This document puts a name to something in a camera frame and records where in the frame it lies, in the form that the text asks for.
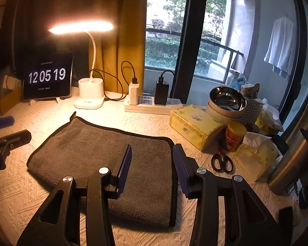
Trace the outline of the white hanging shirt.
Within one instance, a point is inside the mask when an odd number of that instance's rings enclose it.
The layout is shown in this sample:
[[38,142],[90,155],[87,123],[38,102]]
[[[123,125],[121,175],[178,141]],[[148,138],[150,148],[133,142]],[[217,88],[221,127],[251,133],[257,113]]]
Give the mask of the white hanging shirt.
[[273,66],[273,72],[286,81],[290,79],[295,43],[295,24],[288,17],[276,19],[270,36],[264,62]]

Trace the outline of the white perforated basket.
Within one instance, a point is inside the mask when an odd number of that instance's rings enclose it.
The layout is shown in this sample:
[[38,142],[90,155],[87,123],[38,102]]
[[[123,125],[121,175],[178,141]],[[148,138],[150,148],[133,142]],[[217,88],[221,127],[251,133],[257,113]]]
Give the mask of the white perforated basket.
[[245,99],[245,112],[241,116],[241,118],[237,120],[237,122],[241,123],[244,126],[246,126],[247,124],[254,125],[263,108],[264,102],[259,98],[250,99],[246,97]]

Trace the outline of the stainless steel tumbler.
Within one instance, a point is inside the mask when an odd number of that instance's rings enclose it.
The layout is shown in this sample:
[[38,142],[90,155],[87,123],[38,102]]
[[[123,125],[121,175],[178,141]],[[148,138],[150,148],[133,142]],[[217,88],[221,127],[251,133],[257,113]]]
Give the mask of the stainless steel tumbler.
[[270,190],[284,195],[286,189],[308,171],[308,131],[300,129],[292,145],[269,175]]

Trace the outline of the stainless steel bowl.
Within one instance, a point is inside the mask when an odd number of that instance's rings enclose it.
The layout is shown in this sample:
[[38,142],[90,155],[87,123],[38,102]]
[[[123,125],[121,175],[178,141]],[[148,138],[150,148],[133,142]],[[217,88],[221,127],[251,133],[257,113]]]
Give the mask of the stainless steel bowl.
[[213,88],[209,93],[209,101],[231,112],[241,112],[246,107],[245,97],[236,89],[227,86]]

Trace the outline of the tablet showing clock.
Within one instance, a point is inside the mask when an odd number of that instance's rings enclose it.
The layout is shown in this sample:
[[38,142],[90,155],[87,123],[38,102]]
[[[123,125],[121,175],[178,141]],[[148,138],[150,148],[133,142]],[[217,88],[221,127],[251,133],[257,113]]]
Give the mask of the tablet showing clock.
[[23,100],[65,98],[71,94],[73,53],[53,53],[25,62]]

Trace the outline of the white usb charger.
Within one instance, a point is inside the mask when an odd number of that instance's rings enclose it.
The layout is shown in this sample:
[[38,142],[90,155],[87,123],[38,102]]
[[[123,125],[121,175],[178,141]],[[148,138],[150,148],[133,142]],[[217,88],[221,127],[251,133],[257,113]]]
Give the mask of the white usb charger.
[[138,83],[138,80],[136,77],[132,78],[132,82],[129,84],[129,99],[128,104],[131,106],[136,106],[138,104],[138,90],[139,90],[140,84]]

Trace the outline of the cardboard box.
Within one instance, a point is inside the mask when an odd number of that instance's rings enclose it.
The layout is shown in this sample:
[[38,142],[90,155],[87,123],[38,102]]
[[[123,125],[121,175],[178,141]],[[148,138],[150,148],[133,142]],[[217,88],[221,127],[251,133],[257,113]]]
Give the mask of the cardboard box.
[[20,86],[0,100],[0,113],[2,116],[22,100],[22,90],[23,87]]

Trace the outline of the yellow lidded jar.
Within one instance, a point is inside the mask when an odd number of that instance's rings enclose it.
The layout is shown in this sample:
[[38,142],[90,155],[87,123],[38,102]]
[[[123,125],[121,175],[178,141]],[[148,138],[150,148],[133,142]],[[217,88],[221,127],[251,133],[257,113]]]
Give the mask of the yellow lidded jar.
[[225,138],[223,147],[228,152],[235,152],[240,144],[242,144],[243,138],[246,135],[247,130],[245,126],[238,122],[229,122],[225,131]]

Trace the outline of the black power adapter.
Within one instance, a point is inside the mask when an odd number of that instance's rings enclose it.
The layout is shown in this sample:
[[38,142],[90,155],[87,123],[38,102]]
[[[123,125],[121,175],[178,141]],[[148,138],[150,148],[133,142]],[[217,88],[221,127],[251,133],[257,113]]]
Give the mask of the black power adapter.
[[154,103],[158,105],[166,105],[169,92],[169,84],[164,81],[164,77],[160,76],[156,82]]

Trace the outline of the white power strip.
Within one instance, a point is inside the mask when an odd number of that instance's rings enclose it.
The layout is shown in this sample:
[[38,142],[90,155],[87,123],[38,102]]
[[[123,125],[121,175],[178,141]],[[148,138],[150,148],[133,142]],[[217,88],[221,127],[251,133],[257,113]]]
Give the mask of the white power strip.
[[148,114],[160,114],[169,115],[171,110],[183,107],[183,104],[179,99],[168,98],[166,105],[155,104],[155,97],[142,96],[138,97],[137,105],[129,105],[128,96],[124,101],[124,111],[134,113],[148,113]]

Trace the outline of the mustard yellow curtain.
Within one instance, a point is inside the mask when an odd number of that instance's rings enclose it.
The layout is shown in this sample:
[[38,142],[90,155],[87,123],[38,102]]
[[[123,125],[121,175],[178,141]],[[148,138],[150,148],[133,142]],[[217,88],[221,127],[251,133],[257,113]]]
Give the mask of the mustard yellow curtain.
[[127,93],[132,77],[143,90],[145,73],[145,29],[147,0],[94,0],[94,11],[101,20],[110,22],[113,30],[94,32],[96,49],[89,51],[90,67],[102,70],[105,90]]

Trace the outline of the yellow tissue box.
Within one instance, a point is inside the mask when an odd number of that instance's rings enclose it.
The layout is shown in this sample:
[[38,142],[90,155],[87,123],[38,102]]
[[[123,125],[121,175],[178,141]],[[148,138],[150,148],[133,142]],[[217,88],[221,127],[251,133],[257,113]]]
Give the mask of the yellow tissue box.
[[169,124],[202,152],[224,129],[223,123],[193,104],[171,110]]

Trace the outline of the black handled scissors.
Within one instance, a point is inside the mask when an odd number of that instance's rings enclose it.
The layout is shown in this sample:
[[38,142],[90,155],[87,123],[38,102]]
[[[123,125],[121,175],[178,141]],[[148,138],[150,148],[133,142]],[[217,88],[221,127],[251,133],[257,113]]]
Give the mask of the black handled scissors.
[[220,148],[211,158],[211,167],[218,173],[231,174],[234,170],[234,163]]

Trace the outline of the white desk lamp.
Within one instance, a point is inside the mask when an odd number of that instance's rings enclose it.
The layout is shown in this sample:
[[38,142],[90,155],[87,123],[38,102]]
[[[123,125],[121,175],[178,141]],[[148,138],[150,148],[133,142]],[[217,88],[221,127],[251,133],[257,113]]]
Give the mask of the white desk lamp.
[[78,81],[79,97],[74,103],[74,107],[77,109],[99,109],[104,103],[104,80],[93,77],[97,57],[97,45],[92,33],[108,32],[113,29],[113,24],[103,20],[84,20],[80,22],[63,23],[49,29],[49,32],[56,35],[84,32],[91,39],[93,45],[93,62],[89,77],[82,78]]

